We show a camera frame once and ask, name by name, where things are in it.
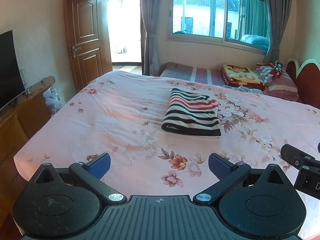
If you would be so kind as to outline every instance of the silver bolt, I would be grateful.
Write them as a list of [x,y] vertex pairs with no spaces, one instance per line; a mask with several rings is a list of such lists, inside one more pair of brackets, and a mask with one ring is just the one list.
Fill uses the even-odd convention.
[[108,198],[109,198],[110,201],[117,202],[117,201],[123,200],[124,196],[122,194],[115,193],[115,194],[109,195]]
[[211,196],[206,193],[198,194],[196,196],[196,199],[199,201],[209,201],[211,199]]

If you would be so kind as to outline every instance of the beige wall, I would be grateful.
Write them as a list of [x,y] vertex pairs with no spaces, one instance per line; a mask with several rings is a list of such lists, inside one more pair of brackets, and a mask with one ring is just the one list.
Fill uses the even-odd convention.
[[297,28],[293,56],[302,64],[320,62],[320,0],[297,0]]
[[[256,63],[262,63],[264,55],[239,50],[219,45],[167,41],[167,19],[169,9],[166,7],[167,0],[161,0],[159,12],[159,22],[157,38],[160,53],[160,63],[177,62],[185,65],[191,65],[203,68],[220,68],[222,64],[238,64],[255,68]],[[284,64],[292,56],[294,46],[296,26],[296,0],[292,0],[292,8],[280,45],[280,61]]]
[[63,0],[0,0],[0,15],[0,33],[13,30],[18,65],[29,85],[53,75],[61,100],[74,96]]

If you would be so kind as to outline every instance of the television screen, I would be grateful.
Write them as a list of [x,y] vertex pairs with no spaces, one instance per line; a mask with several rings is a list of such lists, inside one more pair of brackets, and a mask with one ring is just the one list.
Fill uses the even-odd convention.
[[24,91],[12,31],[0,35],[0,109]]

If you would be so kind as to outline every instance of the doorway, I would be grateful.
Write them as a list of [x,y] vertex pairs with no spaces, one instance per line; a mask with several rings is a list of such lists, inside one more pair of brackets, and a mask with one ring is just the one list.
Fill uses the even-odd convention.
[[140,0],[107,0],[113,70],[142,74]]

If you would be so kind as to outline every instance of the door handle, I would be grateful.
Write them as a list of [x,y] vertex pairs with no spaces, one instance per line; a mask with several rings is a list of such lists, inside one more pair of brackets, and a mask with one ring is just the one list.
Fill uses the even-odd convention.
[[72,45],[71,51],[72,51],[73,58],[76,58],[76,51],[79,50],[79,49],[81,49],[81,47],[76,48],[74,45]]

